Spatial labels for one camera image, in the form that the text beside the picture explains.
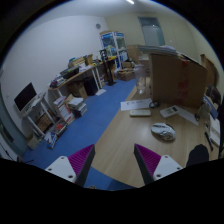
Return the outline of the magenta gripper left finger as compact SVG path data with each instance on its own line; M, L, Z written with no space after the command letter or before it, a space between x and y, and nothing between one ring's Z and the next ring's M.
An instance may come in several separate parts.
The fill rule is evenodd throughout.
M95 145L91 144L69 157L58 157L46 171L83 187L94 156Z

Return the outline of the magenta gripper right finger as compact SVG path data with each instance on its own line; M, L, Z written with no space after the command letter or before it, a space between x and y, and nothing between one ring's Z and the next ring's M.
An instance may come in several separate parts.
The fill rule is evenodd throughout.
M134 155L145 185L182 169L169 155L160 156L139 144L134 145Z

